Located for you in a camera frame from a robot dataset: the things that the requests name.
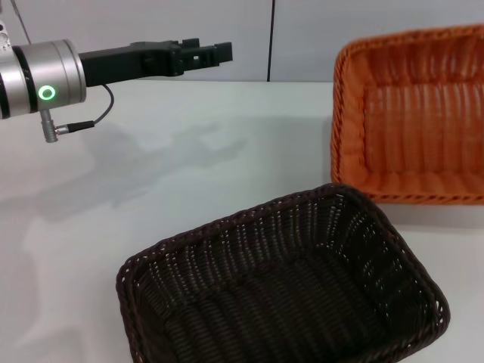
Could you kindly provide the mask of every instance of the woven texture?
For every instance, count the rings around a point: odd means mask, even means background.
[[[450,320],[385,215],[341,185],[162,240],[116,288],[134,363],[394,362]]]
[[[484,26],[362,39],[334,73],[332,179],[384,203],[484,203]]]

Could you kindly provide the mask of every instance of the white table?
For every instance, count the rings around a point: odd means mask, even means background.
[[[0,122],[0,361],[129,363],[119,267],[164,237],[330,181],[332,84],[133,81],[95,129]],[[93,119],[108,96],[54,110]],[[384,206],[451,306],[408,362],[479,361],[484,208]]]

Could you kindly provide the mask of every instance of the silver cylindrical joint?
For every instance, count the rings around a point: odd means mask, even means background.
[[[29,113],[30,102],[22,67],[1,20],[0,28],[0,118],[6,119]]]
[[[85,76],[79,55],[68,40],[22,45],[35,87],[38,110],[85,100]]]

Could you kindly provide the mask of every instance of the white wall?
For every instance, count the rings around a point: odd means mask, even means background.
[[[272,81],[332,81],[338,51],[362,36],[484,21],[482,0],[276,0]]]
[[[10,0],[0,0],[0,8],[2,12],[0,13],[0,19],[5,23],[7,27],[8,36],[15,45],[27,44],[27,39],[23,34],[20,21],[17,15],[14,13],[14,9]]]
[[[183,79],[266,78],[271,4],[261,0],[17,0],[32,42],[70,39],[79,52],[131,42],[232,42],[235,62]]]
[[[4,7],[11,6],[3,0]],[[138,41],[232,42],[234,62],[179,79],[266,80],[271,0],[17,0],[33,42],[79,51]],[[276,0],[272,81],[331,81],[338,51],[362,36],[478,23],[482,0]]]

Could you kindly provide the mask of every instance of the basket rim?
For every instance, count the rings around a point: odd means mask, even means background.
[[[126,263],[119,269],[116,276],[116,290],[119,296],[121,314],[125,324],[126,335],[129,339],[130,349],[132,351],[133,359],[138,359],[140,363],[147,363],[146,355],[143,347],[143,337],[140,332],[141,326],[136,315],[136,305],[133,296],[132,278],[136,276],[137,271],[143,268],[150,261],[159,259],[167,253],[175,252],[176,250],[184,249],[186,246],[200,242],[215,233],[224,231],[229,228],[236,228],[240,224],[254,222],[264,216],[269,216],[274,212],[289,209],[299,203],[304,203],[320,197],[328,197],[332,195],[343,194],[351,201],[357,203],[365,212],[374,218],[375,222],[387,233],[389,241],[391,241],[399,251],[399,258],[402,259],[411,270],[413,277],[418,279],[423,287],[433,298],[434,301],[439,301],[440,306],[444,309],[444,321],[438,326],[436,330],[434,326],[423,326],[418,331],[409,336],[405,340],[400,340],[397,343],[392,343],[389,346],[380,347],[379,349],[370,349],[361,354],[361,357],[352,358],[345,361],[346,363],[356,363],[363,361],[373,361],[374,359],[387,359],[392,357],[391,361],[396,361],[404,358],[417,350],[431,344],[434,340],[445,333],[450,322],[450,310],[447,299],[444,297],[440,288],[429,276],[427,270],[422,266],[417,257],[412,253],[406,242],[400,234],[391,225],[388,218],[371,200],[369,200],[363,193],[357,191],[348,185],[327,184],[310,191],[290,194],[286,197],[274,199],[270,202],[260,204],[251,209],[246,209],[235,213],[232,216],[217,219],[214,222],[205,224],[193,231],[183,232],[174,237],[161,240],[152,247],[134,255],[126,260]]]

